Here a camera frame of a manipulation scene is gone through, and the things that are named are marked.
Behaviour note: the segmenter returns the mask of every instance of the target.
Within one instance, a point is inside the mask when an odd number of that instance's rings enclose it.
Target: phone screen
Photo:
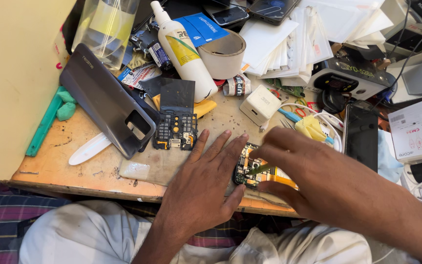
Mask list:
[[[378,118],[371,111],[348,105],[345,120],[345,154],[373,171],[378,169]]]
[[[239,7],[234,7],[226,10],[222,10],[216,13],[213,13],[214,19],[219,24],[227,24],[233,21],[241,20],[248,16],[247,12],[240,9]]]
[[[282,19],[286,12],[294,7],[296,0],[260,0],[250,8],[253,12],[271,18]]]

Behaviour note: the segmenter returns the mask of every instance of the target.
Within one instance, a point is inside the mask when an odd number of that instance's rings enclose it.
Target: yellow microfiber cloth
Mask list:
[[[320,123],[314,116],[310,115],[302,118],[296,123],[296,130],[315,141],[325,141],[327,136],[323,133]]]

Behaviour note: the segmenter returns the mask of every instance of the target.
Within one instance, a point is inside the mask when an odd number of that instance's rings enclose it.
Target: workbench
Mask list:
[[[243,96],[225,97],[220,91],[209,99],[215,101],[218,106],[198,119],[199,133],[205,128],[210,130],[206,148],[226,129],[232,131],[231,139],[247,133],[250,136],[250,143],[261,144],[263,136],[269,129],[259,132],[260,127],[239,110],[244,100]],[[270,128],[281,125],[280,119],[283,118],[284,116],[277,112],[270,121]],[[76,112],[69,120],[55,120],[37,156],[26,156],[7,184],[32,191],[161,202],[165,186],[120,177],[119,168],[126,159],[113,144],[80,165],[68,164],[71,155],[100,132],[82,107],[76,105]],[[179,148],[156,150],[150,142],[143,153],[136,153],[131,160],[149,165],[150,177],[170,178],[175,175],[189,153]],[[287,204],[245,197],[237,210],[267,215],[298,216]]]

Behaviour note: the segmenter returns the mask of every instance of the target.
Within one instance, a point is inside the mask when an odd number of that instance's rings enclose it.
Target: white box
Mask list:
[[[388,117],[397,160],[422,160],[422,101]]]
[[[280,106],[281,101],[266,87],[259,85],[241,104],[240,110],[257,125],[262,125],[271,119]]]

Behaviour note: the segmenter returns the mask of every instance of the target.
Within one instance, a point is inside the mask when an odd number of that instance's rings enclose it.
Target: spray bottle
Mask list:
[[[159,42],[169,56],[180,77],[195,81],[195,103],[199,103],[218,91],[211,75],[198,55],[183,25],[170,19],[158,1],[151,2],[159,25]]]

